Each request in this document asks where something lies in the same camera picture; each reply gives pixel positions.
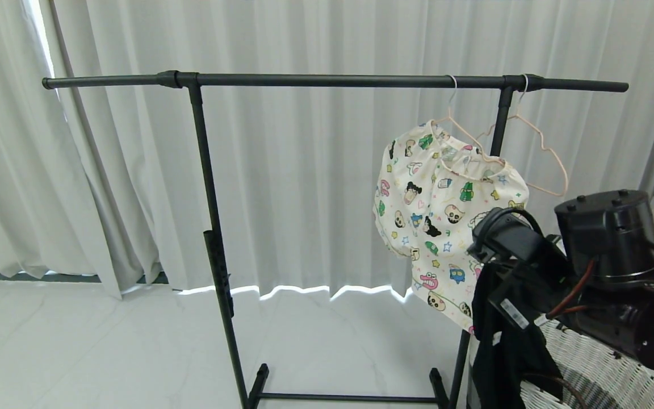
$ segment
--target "white curtain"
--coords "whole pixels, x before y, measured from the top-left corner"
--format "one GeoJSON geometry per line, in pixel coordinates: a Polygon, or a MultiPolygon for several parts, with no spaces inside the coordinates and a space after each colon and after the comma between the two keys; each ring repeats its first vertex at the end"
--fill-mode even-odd
{"type": "Polygon", "coordinates": [[[0,2],[0,273],[49,269],[100,274],[114,268],[93,194],[47,75],[33,15],[0,2]]]}
{"type": "MultiPolygon", "coordinates": [[[[135,2],[40,0],[54,73],[502,75],[627,81],[626,94],[537,91],[522,113],[571,174],[568,196],[639,186],[654,143],[654,2],[135,2]]],[[[443,117],[451,90],[203,89],[231,283],[408,287],[371,196],[384,147],[443,117]]],[[[154,277],[210,284],[207,200],[187,93],[158,86],[61,90],[69,137],[98,205],[109,290],[154,277]]],[[[474,134],[498,91],[459,90],[474,134]]],[[[490,138],[484,138],[489,148],[490,138]]],[[[535,135],[510,124],[503,156],[561,187],[535,135]]],[[[547,230],[561,199],[534,192],[547,230]]]]}

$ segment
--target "white wicker basket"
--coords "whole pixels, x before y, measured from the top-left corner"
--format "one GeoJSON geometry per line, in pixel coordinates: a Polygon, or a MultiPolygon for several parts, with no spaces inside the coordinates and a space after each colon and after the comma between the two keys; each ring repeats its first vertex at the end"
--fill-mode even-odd
{"type": "MultiPolygon", "coordinates": [[[[631,359],[616,358],[613,351],[570,329],[556,329],[558,322],[542,326],[547,349],[568,383],[591,409],[654,409],[654,376],[631,359]]],[[[522,383],[527,409],[579,407],[565,389],[564,402],[534,384],[522,383]]]]}

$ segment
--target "curtain fold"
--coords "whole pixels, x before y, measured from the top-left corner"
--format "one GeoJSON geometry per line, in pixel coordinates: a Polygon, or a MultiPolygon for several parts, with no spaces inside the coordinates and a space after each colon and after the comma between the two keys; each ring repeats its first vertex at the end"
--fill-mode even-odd
{"type": "Polygon", "coordinates": [[[0,273],[107,284],[102,223],[57,94],[41,86],[48,74],[31,10],[0,2],[0,273]]]}

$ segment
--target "clothes hanger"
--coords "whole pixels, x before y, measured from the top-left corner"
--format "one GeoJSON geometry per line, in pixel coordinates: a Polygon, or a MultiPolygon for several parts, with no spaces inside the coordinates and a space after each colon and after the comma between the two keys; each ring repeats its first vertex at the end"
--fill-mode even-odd
{"type": "MultiPolygon", "coordinates": [[[[560,168],[560,170],[561,170],[561,174],[564,176],[564,190],[563,190],[561,193],[556,193],[556,192],[553,192],[553,191],[548,191],[547,189],[540,188],[539,186],[537,186],[537,185],[533,185],[533,184],[531,184],[531,183],[527,183],[527,186],[531,186],[531,187],[533,187],[534,189],[540,190],[540,191],[542,191],[542,192],[545,192],[545,193],[551,194],[551,195],[556,196],[556,197],[563,197],[564,195],[567,194],[567,191],[569,190],[569,177],[567,176],[567,170],[566,170],[566,168],[564,168],[564,164],[561,163],[561,159],[559,158],[559,155],[556,154],[555,150],[553,150],[552,148],[547,148],[547,147],[544,146],[544,134],[543,134],[542,130],[540,130],[538,127],[536,127],[536,125],[534,125],[534,124],[532,124],[531,122],[529,122],[529,120],[525,119],[525,118],[524,118],[523,116],[521,116],[521,114],[520,114],[520,109],[521,109],[521,100],[522,100],[522,98],[524,98],[524,95],[526,94],[526,90],[529,89],[529,77],[528,77],[526,74],[522,74],[522,75],[524,75],[524,79],[526,80],[525,85],[524,85],[524,91],[523,91],[523,92],[521,93],[521,95],[519,96],[519,103],[517,103],[517,106],[516,106],[516,112],[514,113],[514,115],[511,115],[511,116],[509,116],[508,118],[506,118],[506,121],[508,122],[508,121],[511,120],[511,119],[518,119],[520,122],[523,122],[524,124],[526,124],[527,126],[529,126],[532,130],[534,130],[534,132],[538,133],[540,143],[542,143],[542,145],[540,145],[540,146],[542,147],[542,150],[545,151],[545,152],[546,152],[546,151],[549,151],[549,152],[552,153],[552,155],[553,155],[554,158],[556,159],[556,163],[559,164],[559,168],[560,168]]],[[[488,135],[491,135],[491,132],[493,131],[493,128],[495,128],[495,127],[496,127],[496,124],[491,125],[491,126],[488,128],[488,131],[483,132],[483,133],[481,133],[480,135],[478,135],[477,139],[478,139],[478,138],[481,138],[482,136],[488,136],[488,135]]]]}
{"type": "MultiPolygon", "coordinates": [[[[465,136],[469,137],[477,145],[477,147],[480,150],[480,154],[481,154],[481,157],[483,158],[483,160],[493,161],[493,162],[499,163],[499,164],[501,164],[503,166],[504,162],[501,161],[500,158],[493,158],[493,157],[490,157],[490,156],[486,156],[486,153],[484,153],[484,148],[483,148],[483,145],[481,145],[481,142],[479,142],[477,138],[473,137],[473,135],[469,134],[468,131],[465,130],[461,125],[459,125],[459,123],[456,122],[456,119],[454,119],[454,117],[452,116],[451,106],[452,106],[452,102],[454,101],[454,98],[456,96],[456,91],[458,91],[459,83],[456,80],[456,77],[454,77],[452,75],[449,75],[449,77],[451,77],[452,80],[454,80],[454,86],[455,87],[454,87],[454,93],[452,93],[451,98],[448,99],[448,112],[447,112],[447,115],[446,115],[445,118],[438,119],[438,121],[434,120],[433,123],[434,124],[439,124],[439,123],[444,122],[444,121],[451,122],[452,125],[454,125],[456,128],[458,128],[465,136]]],[[[443,163],[443,166],[445,166],[446,168],[450,168],[450,166],[447,166],[446,163],[443,163]]]]}

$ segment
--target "white marble floor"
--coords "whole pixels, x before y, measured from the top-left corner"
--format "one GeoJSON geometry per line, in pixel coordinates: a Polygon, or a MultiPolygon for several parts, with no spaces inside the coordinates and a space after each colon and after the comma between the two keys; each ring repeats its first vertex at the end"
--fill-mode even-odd
{"type": "MultiPolygon", "coordinates": [[[[415,297],[280,291],[234,296],[246,388],[431,396],[449,388],[459,329],[415,297]]],[[[465,402],[465,383],[461,406],[465,402]]],[[[0,282],[0,408],[237,409],[215,293],[147,286],[117,301],[99,285],[0,282]]],[[[411,404],[262,401],[264,409],[410,409],[411,404]]]]}

